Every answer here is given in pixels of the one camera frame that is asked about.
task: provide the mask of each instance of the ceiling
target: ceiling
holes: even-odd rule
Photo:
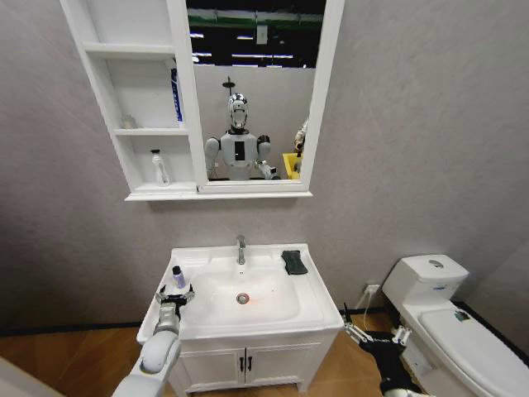
[[[187,6],[197,64],[316,67],[325,0],[188,0]],[[260,41],[257,26],[266,26]]]

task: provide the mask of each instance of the white spray bottle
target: white spray bottle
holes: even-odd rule
[[[165,170],[164,159],[160,155],[160,149],[153,149],[150,152],[152,153],[152,164],[156,168],[156,183],[159,186],[169,186],[169,176]]]

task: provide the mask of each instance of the toilet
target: toilet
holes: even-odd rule
[[[383,292],[412,329],[403,358],[436,397],[529,395],[529,369],[450,298],[469,272],[445,255],[401,259]]]

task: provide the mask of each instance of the toilet tank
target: toilet tank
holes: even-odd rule
[[[469,272],[446,255],[402,258],[391,270],[382,291],[395,305],[438,304],[459,288]]]

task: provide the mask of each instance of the flush button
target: flush button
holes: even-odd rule
[[[440,263],[439,261],[436,261],[435,259],[430,259],[428,261],[428,263],[431,263],[432,265],[434,265],[437,269],[443,269],[445,266]]]

